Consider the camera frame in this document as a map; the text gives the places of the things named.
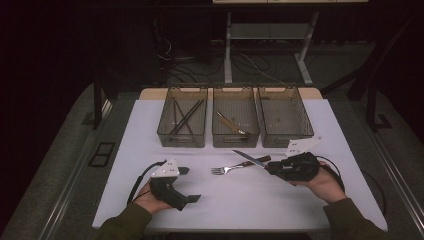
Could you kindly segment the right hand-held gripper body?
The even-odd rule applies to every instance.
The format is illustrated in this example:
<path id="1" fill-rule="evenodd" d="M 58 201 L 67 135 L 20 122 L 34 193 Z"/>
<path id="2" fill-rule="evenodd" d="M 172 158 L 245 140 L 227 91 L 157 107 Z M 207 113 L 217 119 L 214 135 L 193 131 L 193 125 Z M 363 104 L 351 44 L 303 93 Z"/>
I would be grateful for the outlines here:
<path id="1" fill-rule="evenodd" d="M 310 149 L 321 141 L 321 137 L 289 141 L 282 160 L 284 180 L 308 182 L 318 174 L 320 163 Z"/>

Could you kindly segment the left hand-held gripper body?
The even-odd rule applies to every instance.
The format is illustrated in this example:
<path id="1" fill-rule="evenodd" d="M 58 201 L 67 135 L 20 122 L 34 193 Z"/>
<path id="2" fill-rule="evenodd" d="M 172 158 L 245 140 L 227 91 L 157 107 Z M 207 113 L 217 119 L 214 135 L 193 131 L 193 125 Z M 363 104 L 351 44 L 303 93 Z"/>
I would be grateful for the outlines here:
<path id="1" fill-rule="evenodd" d="M 188 204 L 188 198 L 178 192 L 173 183 L 180 176 L 179 167 L 174 159 L 166 160 L 151 174 L 150 190 L 158 199 L 173 208 L 182 211 Z"/>

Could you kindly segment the smoky translucent plastic bin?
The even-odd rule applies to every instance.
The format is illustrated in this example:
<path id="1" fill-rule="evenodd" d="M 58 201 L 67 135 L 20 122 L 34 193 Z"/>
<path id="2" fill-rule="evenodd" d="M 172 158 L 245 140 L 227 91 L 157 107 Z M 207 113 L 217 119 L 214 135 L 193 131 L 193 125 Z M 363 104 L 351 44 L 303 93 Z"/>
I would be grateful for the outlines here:
<path id="1" fill-rule="evenodd" d="M 219 121 L 217 111 L 248 135 L 234 133 Z M 259 123 L 251 87 L 216 87 L 213 89 L 212 136 L 215 148 L 255 148 Z"/>
<path id="2" fill-rule="evenodd" d="M 257 108 L 262 146 L 265 148 L 286 148 L 291 140 L 314 136 L 296 87 L 259 87 Z"/>
<path id="3" fill-rule="evenodd" d="M 193 134 L 184 127 L 178 134 L 172 134 L 173 100 L 179 102 L 184 112 L 192 106 L 194 110 L 188 121 Z M 203 148 L 205 146 L 205 124 L 208 105 L 207 88 L 171 87 L 167 91 L 157 134 L 163 147 Z"/>

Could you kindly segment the translucent orange plastic spoon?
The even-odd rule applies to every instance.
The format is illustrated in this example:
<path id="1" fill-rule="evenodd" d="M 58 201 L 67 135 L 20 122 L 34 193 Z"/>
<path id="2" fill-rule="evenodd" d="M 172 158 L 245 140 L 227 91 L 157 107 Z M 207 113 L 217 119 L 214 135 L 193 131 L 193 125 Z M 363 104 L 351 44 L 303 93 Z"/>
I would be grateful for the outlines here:
<path id="1" fill-rule="evenodd" d="M 225 118 L 224 116 L 219 117 L 220 121 L 227 126 L 229 129 L 231 129 L 233 132 L 238 134 L 245 134 L 237 125 L 235 125 L 233 122 Z"/>

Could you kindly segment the person's left hand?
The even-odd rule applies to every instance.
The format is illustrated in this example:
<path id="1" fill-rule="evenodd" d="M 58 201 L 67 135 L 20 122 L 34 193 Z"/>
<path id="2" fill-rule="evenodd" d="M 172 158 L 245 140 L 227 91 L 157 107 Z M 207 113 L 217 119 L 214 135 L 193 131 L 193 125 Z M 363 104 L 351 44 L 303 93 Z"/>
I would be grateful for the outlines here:
<path id="1" fill-rule="evenodd" d="M 147 182 L 139 191 L 138 195 L 133 200 L 133 203 L 144 208 L 150 214 L 155 214 L 165 209 L 171 209 L 171 206 L 161 200 L 158 200 L 150 189 L 150 184 Z"/>

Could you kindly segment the person's right hand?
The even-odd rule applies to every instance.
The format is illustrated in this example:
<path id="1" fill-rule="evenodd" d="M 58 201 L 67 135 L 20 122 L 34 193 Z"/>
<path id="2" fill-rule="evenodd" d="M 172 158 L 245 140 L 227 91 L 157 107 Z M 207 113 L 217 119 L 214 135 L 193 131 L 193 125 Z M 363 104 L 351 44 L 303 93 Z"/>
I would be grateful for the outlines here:
<path id="1" fill-rule="evenodd" d="M 327 204 L 332 204 L 337 201 L 347 198 L 336 179 L 326 170 L 324 166 L 327 163 L 321 161 L 321 167 L 318 174 L 308 182 L 291 181 L 294 186 L 305 186 L 310 189 L 319 199 L 325 201 Z"/>

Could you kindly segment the black metal stand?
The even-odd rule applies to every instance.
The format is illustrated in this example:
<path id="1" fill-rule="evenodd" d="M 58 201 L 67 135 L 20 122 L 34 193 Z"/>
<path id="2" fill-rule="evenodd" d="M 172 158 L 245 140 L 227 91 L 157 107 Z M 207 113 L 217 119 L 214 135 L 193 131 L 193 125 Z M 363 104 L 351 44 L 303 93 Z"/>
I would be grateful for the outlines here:
<path id="1" fill-rule="evenodd" d="M 103 90 L 102 78 L 96 75 L 93 81 L 93 109 L 85 115 L 82 124 L 90 125 L 93 130 L 97 130 L 104 118 L 104 110 L 107 103 L 108 98 Z"/>
<path id="2" fill-rule="evenodd" d="M 377 92 L 377 84 L 372 82 L 367 91 L 366 122 L 374 132 L 377 132 L 379 129 L 392 128 L 392 125 L 384 114 L 376 113 Z"/>

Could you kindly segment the black diagonal strut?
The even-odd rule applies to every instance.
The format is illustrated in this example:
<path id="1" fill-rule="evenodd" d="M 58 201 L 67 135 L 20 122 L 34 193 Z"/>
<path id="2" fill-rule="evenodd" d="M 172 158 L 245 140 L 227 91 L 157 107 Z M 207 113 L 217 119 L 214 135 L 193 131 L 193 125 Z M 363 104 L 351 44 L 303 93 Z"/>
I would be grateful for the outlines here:
<path id="1" fill-rule="evenodd" d="M 398 27 L 393 28 L 390 35 L 382 38 L 376 43 L 375 48 L 372 50 L 369 58 L 360 67 L 335 81 L 334 83 L 331 83 L 330 85 L 322 88 L 320 90 L 321 95 L 325 96 L 342 85 L 345 85 L 348 82 L 352 82 L 347 96 L 350 100 L 359 100 L 365 91 L 372 85 L 378 69 L 383 64 L 391 49 L 394 47 L 407 26 L 416 17 L 417 14 L 411 15 L 409 18 L 403 20 Z"/>

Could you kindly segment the wood-handled steel fork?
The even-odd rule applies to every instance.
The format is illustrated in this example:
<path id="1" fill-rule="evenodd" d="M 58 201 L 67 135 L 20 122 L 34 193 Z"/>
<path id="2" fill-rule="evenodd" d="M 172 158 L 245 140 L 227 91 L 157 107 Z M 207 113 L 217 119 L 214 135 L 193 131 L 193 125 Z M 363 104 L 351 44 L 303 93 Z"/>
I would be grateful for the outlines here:
<path id="1" fill-rule="evenodd" d="M 271 160 L 271 157 L 269 155 L 258 158 L 258 161 L 260 161 L 260 162 L 267 162 L 267 161 L 270 161 L 270 160 Z M 240 164 L 233 165 L 233 166 L 230 166 L 230 167 L 224 166 L 224 167 L 212 168 L 211 173 L 213 175 L 225 175 L 233 169 L 244 168 L 244 167 L 248 167 L 248 166 L 251 166 L 251 165 L 252 165 L 251 162 L 246 161 L 246 162 L 242 162 Z"/>

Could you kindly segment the black rectangular floor frame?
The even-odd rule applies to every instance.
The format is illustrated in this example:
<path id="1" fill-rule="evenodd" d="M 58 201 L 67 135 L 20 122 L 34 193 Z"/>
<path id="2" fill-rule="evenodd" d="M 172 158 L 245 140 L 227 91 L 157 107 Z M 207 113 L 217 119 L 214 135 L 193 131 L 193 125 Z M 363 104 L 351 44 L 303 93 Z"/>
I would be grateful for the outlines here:
<path id="1" fill-rule="evenodd" d="M 88 165 L 90 167 L 106 167 L 109 163 L 114 147 L 114 142 L 100 142 L 88 162 Z"/>

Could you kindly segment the metal floor rail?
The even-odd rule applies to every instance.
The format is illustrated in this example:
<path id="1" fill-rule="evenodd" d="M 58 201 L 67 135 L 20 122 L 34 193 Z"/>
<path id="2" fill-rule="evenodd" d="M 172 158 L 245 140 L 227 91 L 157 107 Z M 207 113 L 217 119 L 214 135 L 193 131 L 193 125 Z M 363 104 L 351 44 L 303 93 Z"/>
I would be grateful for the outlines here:
<path id="1" fill-rule="evenodd" d="M 424 240 L 424 146 L 416 137 L 394 129 L 368 131 L 377 153 L 385 190 L 389 231 L 392 235 Z"/>
<path id="2" fill-rule="evenodd" d="M 100 105 L 100 112 L 95 111 L 93 115 L 100 117 L 100 121 L 93 121 L 93 126 L 89 128 L 88 135 L 84 140 L 84 144 L 81 147 L 81 152 L 78 155 L 76 163 L 72 169 L 66 184 L 63 186 L 62 191 L 53 205 L 52 212 L 50 213 L 46 224 L 44 225 L 38 240 L 54 240 L 57 229 L 59 228 L 61 221 L 66 214 L 68 206 L 76 192 L 77 186 L 80 181 L 81 172 L 85 168 L 90 159 L 90 154 L 96 142 L 98 141 L 99 135 L 101 134 L 105 124 L 102 122 L 103 119 L 107 119 L 113 105 L 109 100 L 106 100 Z"/>

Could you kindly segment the white metal desk frame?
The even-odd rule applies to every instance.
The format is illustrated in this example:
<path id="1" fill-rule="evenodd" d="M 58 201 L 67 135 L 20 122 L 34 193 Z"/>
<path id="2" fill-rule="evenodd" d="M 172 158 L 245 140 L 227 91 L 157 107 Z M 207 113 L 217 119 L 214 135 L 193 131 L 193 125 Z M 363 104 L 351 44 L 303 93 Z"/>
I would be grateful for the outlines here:
<path id="1" fill-rule="evenodd" d="M 330 6 L 331 4 L 362 4 L 369 0 L 212 0 L 215 5 L 236 5 L 253 7 L 254 5 L 265 5 L 288 7 L 290 4 L 306 6 Z M 231 42 L 233 40 L 302 40 L 302 49 L 294 54 L 299 73 L 306 85 L 312 85 L 313 81 L 305 64 L 305 57 L 314 34 L 316 24 L 320 15 L 319 10 L 314 10 L 307 23 L 253 23 L 241 24 L 232 21 L 233 10 L 227 11 L 226 17 L 226 39 L 224 75 L 225 82 L 232 82 Z"/>

